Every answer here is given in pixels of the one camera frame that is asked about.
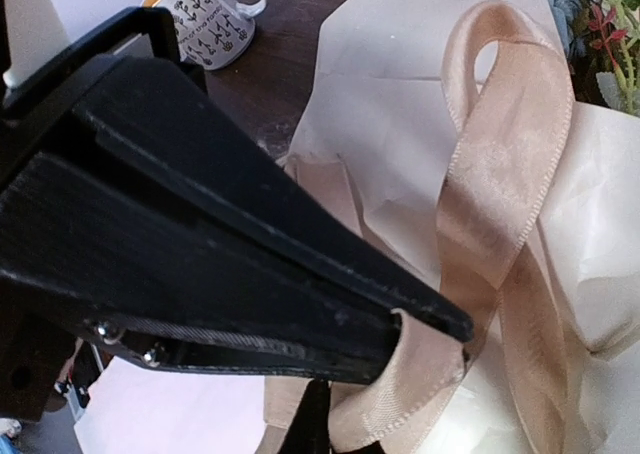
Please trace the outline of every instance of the white mug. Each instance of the white mug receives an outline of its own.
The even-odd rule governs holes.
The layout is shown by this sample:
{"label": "white mug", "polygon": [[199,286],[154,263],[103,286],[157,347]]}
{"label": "white mug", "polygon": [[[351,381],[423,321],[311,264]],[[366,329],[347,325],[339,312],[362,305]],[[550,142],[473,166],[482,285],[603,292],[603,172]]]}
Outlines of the white mug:
{"label": "white mug", "polygon": [[249,46],[256,30],[253,18],[267,0],[252,5],[238,0],[145,0],[143,5],[169,9],[182,58],[214,70],[230,64]]}

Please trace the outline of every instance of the screw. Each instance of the screw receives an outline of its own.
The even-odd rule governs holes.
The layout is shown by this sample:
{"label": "screw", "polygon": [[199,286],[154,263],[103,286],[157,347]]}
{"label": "screw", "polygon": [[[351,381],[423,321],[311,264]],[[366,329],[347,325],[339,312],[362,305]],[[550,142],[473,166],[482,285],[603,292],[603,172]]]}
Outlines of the screw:
{"label": "screw", "polygon": [[94,327],[96,335],[107,346],[113,346],[117,344],[122,336],[124,336],[124,329],[120,329],[114,323],[110,321],[101,321]]}
{"label": "screw", "polygon": [[151,368],[156,368],[162,364],[162,361],[167,357],[167,350],[164,346],[156,342],[155,345],[144,353],[142,356],[142,362]]}

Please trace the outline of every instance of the dark brown table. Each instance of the dark brown table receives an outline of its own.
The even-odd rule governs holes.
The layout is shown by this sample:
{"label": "dark brown table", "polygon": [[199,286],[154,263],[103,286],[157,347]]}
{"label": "dark brown table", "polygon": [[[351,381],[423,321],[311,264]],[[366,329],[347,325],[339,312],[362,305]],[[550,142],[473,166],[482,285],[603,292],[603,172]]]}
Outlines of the dark brown table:
{"label": "dark brown table", "polygon": [[345,0],[269,0],[251,46],[208,74],[213,101],[272,157],[285,154],[309,100],[320,25]]}

